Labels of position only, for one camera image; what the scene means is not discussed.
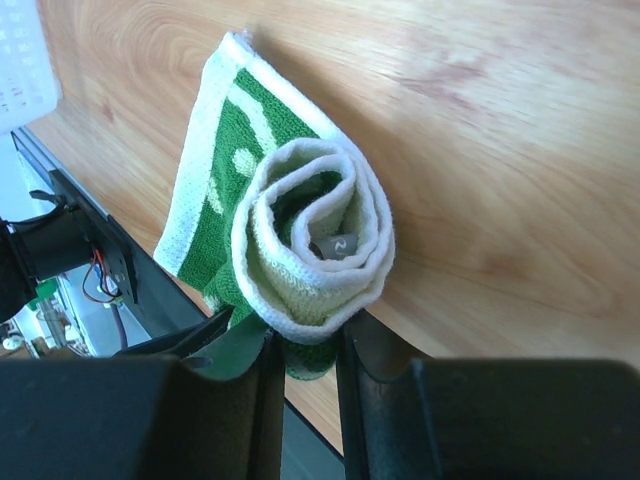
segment wooden surface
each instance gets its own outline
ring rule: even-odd
[[[40,7],[64,99],[31,127],[148,252],[201,68],[248,28],[389,195],[375,315],[434,356],[640,366],[638,0]],[[335,377],[287,396],[340,448]]]

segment wire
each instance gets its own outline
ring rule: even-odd
[[[113,313],[113,321],[116,323],[118,329],[118,337],[120,338],[120,350],[124,350],[129,346],[129,340],[127,339],[127,331],[124,329],[124,323],[122,317],[118,311],[118,307],[111,305],[111,313]]]
[[[109,283],[107,282],[107,265],[104,261],[102,253],[100,252],[100,250],[96,249],[95,254],[98,258],[98,264],[100,268],[100,285],[102,287],[102,291],[111,298],[118,298],[119,295],[117,291],[116,293],[111,293],[111,291],[109,291]]]
[[[84,280],[82,280],[82,293],[87,298],[87,300],[90,300],[90,301],[92,301],[94,303],[109,304],[109,303],[112,303],[115,300],[116,297],[110,295],[111,298],[109,298],[108,300],[98,300],[97,298],[94,298],[91,295],[89,295],[89,293],[87,293],[87,280],[89,279],[89,275],[93,271],[93,267],[95,267],[97,265],[97,262],[98,262],[97,252],[98,252],[98,250],[93,252],[93,259],[91,260],[91,265],[89,266],[89,269],[87,270],[87,273],[85,273],[85,275],[84,275]]]

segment rolled towel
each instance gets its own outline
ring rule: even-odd
[[[336,235],[355,252],[318,258],[312,241]],[[330,365],[325,341],[381,294],[394,253],[360,150],[246,35],[227,34],[204,67],[156,261],[213,311],[233,305],[232,325],[255,310],[292,342],[289,373],[313,378]]]

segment towel tag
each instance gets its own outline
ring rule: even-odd
[[[315,239],[309,245],[316,257],[322,260],[342,260],[358,249],[358,235],[345,233],[333,237]]]

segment white plastic box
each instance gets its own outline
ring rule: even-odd
[[[0,135],[58,103],[36,0],[0,0]]]

